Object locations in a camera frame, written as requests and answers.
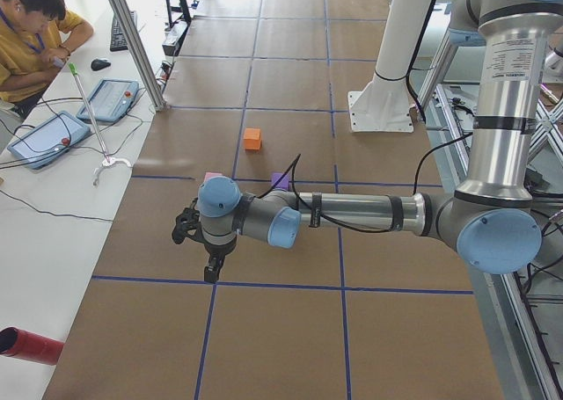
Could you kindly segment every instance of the computer mouse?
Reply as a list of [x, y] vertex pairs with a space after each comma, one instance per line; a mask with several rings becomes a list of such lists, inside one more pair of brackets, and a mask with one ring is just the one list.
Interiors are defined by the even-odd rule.
[[111, 65], [112, 63], [107, 59], [94, 59], [91, 61], [90, 67], [92, 70], [96, 71], [105, 69]]

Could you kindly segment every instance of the robotic arm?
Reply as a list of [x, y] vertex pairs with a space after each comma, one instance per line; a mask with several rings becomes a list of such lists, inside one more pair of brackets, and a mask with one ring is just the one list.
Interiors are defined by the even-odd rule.
[[547, 39], [562, 25], [563, 0], [454, 0], [450, 32], [465, 41], [479, 32], [486, 54], [468, 175], [453, 195], [272, 191], [258, 198], [215, 177], [177, 218], [174, 242], [188, 237], [205, 245], [208, 282], [218, 280], [237, 235], [289, 248], [302, 223], [409, 230], [442, 240], [486, 273], [511, 273], [529, 264], [542, 237], [523, 180]]

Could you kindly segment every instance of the man's hand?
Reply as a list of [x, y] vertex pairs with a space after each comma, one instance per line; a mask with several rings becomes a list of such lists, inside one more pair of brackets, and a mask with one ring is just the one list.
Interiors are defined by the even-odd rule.
[[40, 54], [41, 61], [48, 65], [52, 65], [55, 61], [55, 58], [66, 61], [68, 57], [69, 53], [67, 53], [67, 50], [62, 47], [46, 48]]

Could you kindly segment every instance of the white pillar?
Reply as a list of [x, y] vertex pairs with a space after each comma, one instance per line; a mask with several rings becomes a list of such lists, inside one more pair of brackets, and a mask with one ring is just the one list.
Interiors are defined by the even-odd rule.
[[348, 93], [353, 132], [413, 131], [405, 75], [431, 2], [392, 0], [376, 73], [363, 91]]

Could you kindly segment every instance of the man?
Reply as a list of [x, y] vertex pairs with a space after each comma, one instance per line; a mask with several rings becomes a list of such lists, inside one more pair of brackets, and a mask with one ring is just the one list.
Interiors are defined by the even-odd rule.
[[[68, 34], [62, 42], [60, 32]], [[93, 28], [64, 0], [0, 0], [0, 98], [23, 117]]]

